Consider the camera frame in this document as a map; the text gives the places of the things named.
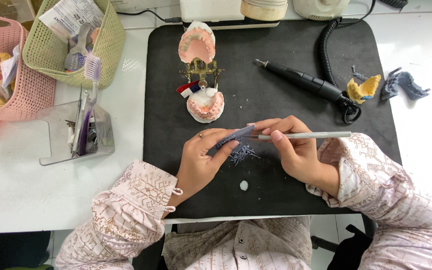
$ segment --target white table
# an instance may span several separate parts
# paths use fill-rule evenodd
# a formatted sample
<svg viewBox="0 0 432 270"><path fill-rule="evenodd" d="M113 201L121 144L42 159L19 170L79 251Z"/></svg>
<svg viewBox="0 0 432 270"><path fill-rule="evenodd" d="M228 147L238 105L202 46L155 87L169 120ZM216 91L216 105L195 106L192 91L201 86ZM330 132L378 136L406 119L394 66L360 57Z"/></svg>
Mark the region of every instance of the white table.
<svg viewBox="0 0 432 270"><path fill-rule="evenodd" d="M369 2L353 0L345 14L360 17ZM156 12L164 18L179 16L179 6ZM391 108L403 165L427 179L432 191L432 2L411 0L398 12L378 2L365 20L374 32L384 75L402 66L423 89L431 88L430 95L417 102L400 91ZM286 19L296 18L290 4ZM47 124L1 122L0 232L74 229L91 218L94 195L108 190L133 160L142 159L147 40L163 23L148 13L121 20L127 29L122 57L113 83L98 98L111 114L116 152L43 167L39 158L50 155ZM77 87L58 82L55 105L75 101L78 94Z"/></svg>

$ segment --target hand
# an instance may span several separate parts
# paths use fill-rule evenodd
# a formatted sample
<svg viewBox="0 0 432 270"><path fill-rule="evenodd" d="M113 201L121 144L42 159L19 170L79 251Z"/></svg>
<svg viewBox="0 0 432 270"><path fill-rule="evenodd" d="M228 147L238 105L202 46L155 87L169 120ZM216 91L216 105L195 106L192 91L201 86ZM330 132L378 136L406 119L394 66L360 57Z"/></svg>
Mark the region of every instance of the hand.
<svg viewBox="0 0 432 270"><path fill-rule="evenodd" d="M207 156L206 154L221 139L235 131L234 129L222 128L206 129L198 132L184 144L181 165L176 175L178 179L176 187L180 188L183 194L172 195L168 206L179 205L213 180L221 165L239 142L232 140L225 143L214 156Z"/></svg>
<svg viewBox="0 0 432 270"><path fill-rule="evenodd" d="M316 139L288 139L283 133L311 132L298 118L268 119L254 123L255 131L271 134L271 140L281 156L281 165L288 175L338 196L339 171L321 163L316 153Z"/></svg>

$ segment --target pink plastic basket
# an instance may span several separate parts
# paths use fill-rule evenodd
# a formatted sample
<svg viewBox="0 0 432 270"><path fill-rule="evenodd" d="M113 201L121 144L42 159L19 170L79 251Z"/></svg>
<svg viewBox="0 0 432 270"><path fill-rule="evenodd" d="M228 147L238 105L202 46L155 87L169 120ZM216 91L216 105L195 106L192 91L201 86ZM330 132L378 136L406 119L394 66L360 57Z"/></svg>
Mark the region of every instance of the pink plastic basket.
<svg viewBox="0 0 432 270"><path fill-rule="evenodd" d="M22 53L28 31L17 21L2 17L0 21L9 23L9 26L0 27L0 53L12 54L18 44L20 50L14 93L8 103L0 107L0 120L36 119L37 111L53 106L56 81L23 63Z"/></svg>

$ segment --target clear acrylic holder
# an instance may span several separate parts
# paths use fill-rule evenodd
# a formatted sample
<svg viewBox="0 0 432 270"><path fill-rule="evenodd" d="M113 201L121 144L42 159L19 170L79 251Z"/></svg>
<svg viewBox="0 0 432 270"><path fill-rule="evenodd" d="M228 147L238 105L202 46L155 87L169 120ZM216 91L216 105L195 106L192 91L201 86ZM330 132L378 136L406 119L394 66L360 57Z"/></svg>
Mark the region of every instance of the clear acrylic holder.
<svg viewBox="0 0 432 270"><path fill-rule="evenodd" d="M47 166L65 161L81 161L93 159L114 153L113 129L111 116L98 104L94 106L93 116L96 126L96 140L98 149L96 152L72 158L68 145L68 124L66 120L75 121L78 101L73 101L54 107L39 110L36 117L49 125L50 157L39 158L41 166Z"/></svg>

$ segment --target woman's left hand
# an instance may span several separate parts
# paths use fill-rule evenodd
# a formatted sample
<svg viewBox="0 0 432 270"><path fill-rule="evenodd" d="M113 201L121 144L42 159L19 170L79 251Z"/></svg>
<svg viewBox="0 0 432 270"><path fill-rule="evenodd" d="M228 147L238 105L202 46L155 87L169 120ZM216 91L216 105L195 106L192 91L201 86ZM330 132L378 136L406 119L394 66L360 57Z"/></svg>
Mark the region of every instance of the woman's left hand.
<svg viewBox="0 0 432 270"><path fill-rule="evenodd" d="M221 165L239 142L232 140L225 143L214 156L208 156L207 152L221 139L235 131L222 128L206 129L184 144L181 165L176 175L176 187L180 188L183 194L172 195L168 206L179 205L213 180Z"/></svg>

